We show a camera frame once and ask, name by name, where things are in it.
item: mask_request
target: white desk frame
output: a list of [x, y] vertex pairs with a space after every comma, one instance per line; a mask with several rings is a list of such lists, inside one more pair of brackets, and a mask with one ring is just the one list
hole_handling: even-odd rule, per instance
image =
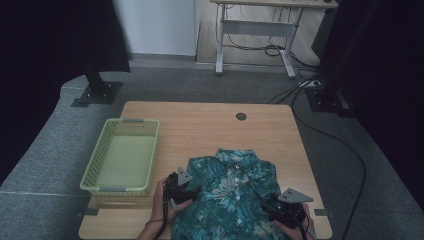
[[[252, 21], [237, 21], [237, 20], [227, 20], [225, 16], [226, 2], [229, 1], [220, 1], [220, 0], [211, 0], [216, 4], [221, 4], [221, 18], [220, 18], [220, 30], [219, 30], [219, 45], [216, 55], [216, 69], [215, 72], [217, 75], [223, 74], [223, 59], [224, 59], [224, 34], [239, 34], [239, 35], [257, 35], [257, 36], [273, 36], [273, 37], [287, 37], [286, 49], [281, 50], [281, 58], [283, 59], [284, 66], [286, 67], [287, 74], [289, 78], [294, 79], [296, 75], [293, 70], [293, 66], [290, 61], [290, 51], [296, 37], [297, 29], [299, 28], [299, 22], [302, 17], [303, 9], [305, 7], [316, 7], [316, 8], [335, 8], [334, 4], [331, 6], [311, 6], [308, 5], [308, 2], [302, 2], [301, 4], [290, 4], [290, 5], [281, 5], [280, 7], [297, 7], [297, 14], [293, 23], [275, 23], [275, 22], [252, 22]], [[265, 1], [258, 2], [257, 5], [266, 5]], [[231, 4], [240, 4], [244, 5], [247, 3], [238, 3], [238, 1], [231, 1]], [[252, 2], [249, 2], [248, 5], [256, 5]]]

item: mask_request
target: person's arm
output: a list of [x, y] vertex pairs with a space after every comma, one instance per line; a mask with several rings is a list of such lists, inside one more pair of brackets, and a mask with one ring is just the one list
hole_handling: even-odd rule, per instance
[[[138, 236], [138, 240], [153, 240], [159, 233], [163, 222], [163, 184], [166, 178], [162, 178], [156, 184], [155, 194], [153, 195], [153, 207], [150, 220], [146, 223], [143, 231]], [[193, 203], [192, 200], [185, 201], [177, 205], [178, 211], [184, 210]], [[177, 212], [168, 204], [168, 222], [173, 220]]]
[[[314, 220], [309, 215], [309, 207], [306, 204], [302, 204], [303, 209], [305, 210], [306, 217], [305, 220], [303, 220], [302, 225], [308, 228], [308, 231], [306, 232], [306, 237], [308, 240], [316, 240], [315, 236], [315, 227], [314, 227]], [[279, 221], [274, 220], [275, 226], [277, 226], [281, 231], [283, 231], [291, 240], [303, 240], [302, 234], [300, 233], [299, 228], [289, 228], [285, 226], [284, 224], [280, 223]]]

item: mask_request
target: yellow plastic basket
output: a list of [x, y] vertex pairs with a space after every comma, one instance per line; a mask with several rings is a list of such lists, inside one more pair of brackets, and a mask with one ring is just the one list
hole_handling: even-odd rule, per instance
[[96, 196], [148, 196], [158, 143], [158, 120], [108, 119], [80, 188]]

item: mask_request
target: gray carpet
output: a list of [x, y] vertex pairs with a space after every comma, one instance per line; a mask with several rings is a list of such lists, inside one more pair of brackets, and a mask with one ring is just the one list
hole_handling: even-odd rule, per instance
[[[132, 73], [102, 77], [123, 83], [112, 105], [71, 107], [87, 86], [83, 76], [62, 87], [56, 110], [0, 188], [0, 239], [79, 239], [82, 218], [77, 213], [89, 201], [89, 194], [79, 189], [80, 180], [105, 120], [119, 117], [127, 101], [266, 104], [300, 81], [281, 73], [226, 71], [216, 76], [209, 69], [137, 67]], [[347, 239], [421, 239], [423, 213], [357, 120], [311, 112], [303, 92], [294, 109], [308, 125], [348, 143], [366, 164], [367, 182]], [[362, 166], [341, 142], [297, 123], [329, 211], [331, 239], [341, 239], [360, 189]]]

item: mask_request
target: teal floral shirt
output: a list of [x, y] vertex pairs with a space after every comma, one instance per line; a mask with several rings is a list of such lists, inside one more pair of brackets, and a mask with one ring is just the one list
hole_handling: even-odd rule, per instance
[[280, 194], [275, 166], [252, 150], [219, 149], [216, 157], [192, 158], [188, 189], [202, 187], [180, 212], [172, 239], [288, 239], [268, 220], [258, 196]]

